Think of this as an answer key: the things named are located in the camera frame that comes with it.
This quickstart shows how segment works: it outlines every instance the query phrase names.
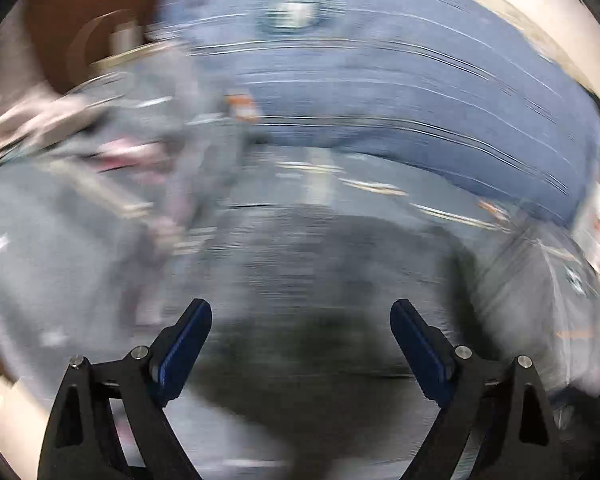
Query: blue fabric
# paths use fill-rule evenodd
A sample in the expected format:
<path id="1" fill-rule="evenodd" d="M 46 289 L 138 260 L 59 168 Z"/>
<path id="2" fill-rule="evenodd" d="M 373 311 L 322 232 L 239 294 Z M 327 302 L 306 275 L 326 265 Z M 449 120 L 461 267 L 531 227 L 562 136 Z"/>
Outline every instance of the blue fabric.
<path id="1" fill-rule="evenodd" d="M 384 156 L 558 224 L 600 176 L 592 99 L 473 0 L 162 0 L 157 18 L 248 87 L 273 143 Z"/>

